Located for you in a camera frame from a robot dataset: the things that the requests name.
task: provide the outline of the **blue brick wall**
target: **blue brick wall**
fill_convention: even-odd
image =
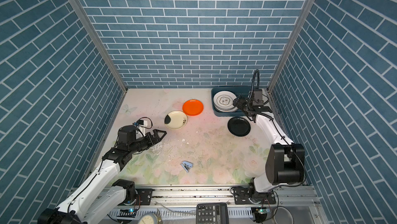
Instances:
[[[80,0],[129,88],[267,86],[304,0]]]
[[[80,184],[121,95],[67,0],[0,0],[0,223]]]
[[[397,0],[315,0],[274,91],[331,223],[397,223]]]

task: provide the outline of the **teal dish rack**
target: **teal dish rack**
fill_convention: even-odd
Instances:
[[[228,91],[232,92],[238,97],[239,95],[248,97],[249,91],[251,90],[250,86],[218,86],[214,87],[211,90],[211,102],[212,102],[212,109],[214,110],[214,114],[217,117],[243,117],[245,116],[241,110],[237,110],[236,112],[219,112],[216,110],[214,106],[214,96],[216,93],[221,91]]]

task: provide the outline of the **black plate rim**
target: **black plate rim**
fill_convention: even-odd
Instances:
[[[248,130],[247,130],[245,133],[243,133],[243,134],[236,134],[235,132],[232,132],[232,130],[231,130],[231,128],[230,128],[230,125],[231,125],[231,121],[232,121],[232,120],[235,120],[235,119],[244,120],[244,122],[248,125]],[[229,132],[231,132],[234,136],[238,136],[238,137],[244,137],[244,136],[246,136],[247,134],[249,134],[249,132],[251,131],[251,125],[250,125],[250,123],[248,122],[247,119],[245,119],[245,118],[243,118],[243,117],[232,117],[232,118],[227,122],[227,128],[229,129]]]

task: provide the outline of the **white plate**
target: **white plate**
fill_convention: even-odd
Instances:
[[[218,107],[215,106],[215,109],[216,109],[217,111],[219,111],[219,112],[235,112],[238,108],[237,108],[237,107],[234,107],[234,108],[232,108],[232,109],[230,109],[230,110],[222,110],[222,109],[219,109]]]
[[[168,113],[168,115],[164,119],[164,124],[166,125],[166,127],[173,130],[182,128],[186,125],[186,122],[187,116],[182,111],[172,111]]]
[[[215,94],[214,104],[222,110],[227,110],[233,107],[233,100],[236,98],[232,92],[221,91]]]

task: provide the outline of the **calculator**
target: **calculator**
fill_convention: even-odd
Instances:
[[[196,224],[229,224],[226,203],[204,203],[197,205]]]

